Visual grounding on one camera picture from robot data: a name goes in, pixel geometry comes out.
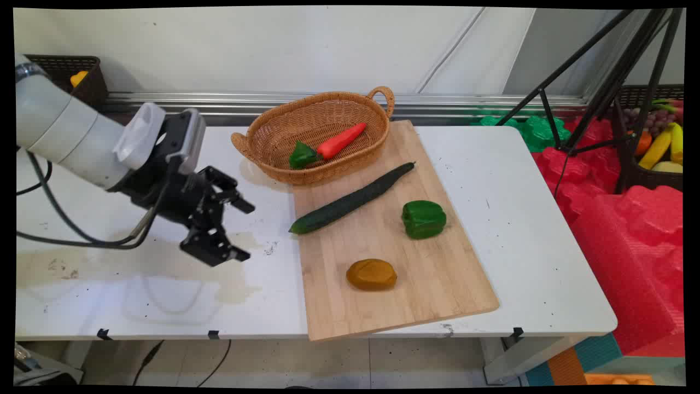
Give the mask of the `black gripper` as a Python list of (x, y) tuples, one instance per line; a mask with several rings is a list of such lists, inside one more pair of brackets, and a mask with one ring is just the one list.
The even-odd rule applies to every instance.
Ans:
[(212, 166), (184, 175), (170, 170), (165, 159), (149, 159), (140, 169), (129, 172), (125, 195), (133, 204), (147, 210), (155, 207), (160, 217), (186, 226), (188, 234), (180, 242), (180, 250), (214, 267), (250, 259), (249, 252), (231, 244), (217, 204), (252, 213), (255, 206), (243, 198), (237, 186), (237, 180)]

